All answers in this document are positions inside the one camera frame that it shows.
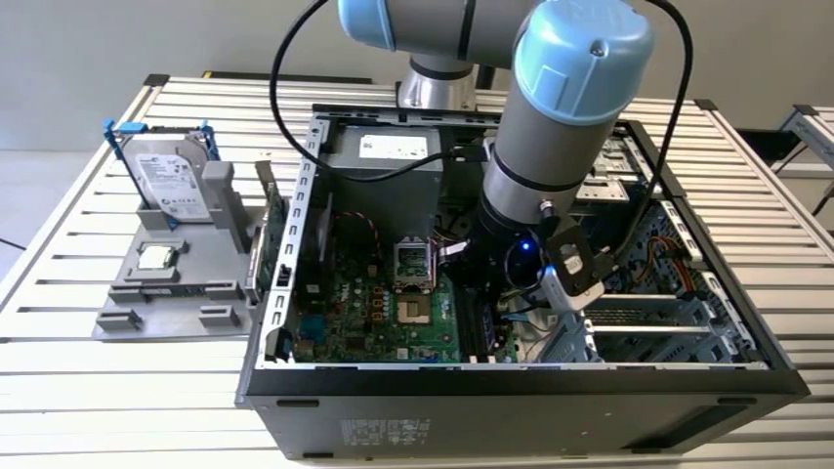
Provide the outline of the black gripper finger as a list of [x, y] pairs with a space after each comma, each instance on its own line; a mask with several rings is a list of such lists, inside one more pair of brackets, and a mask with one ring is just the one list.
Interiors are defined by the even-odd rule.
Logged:
[[490, 281], [490, 255], [483, 245], [469, 239], [441, 248], [439, 268], [462, 288], [483, 290]]

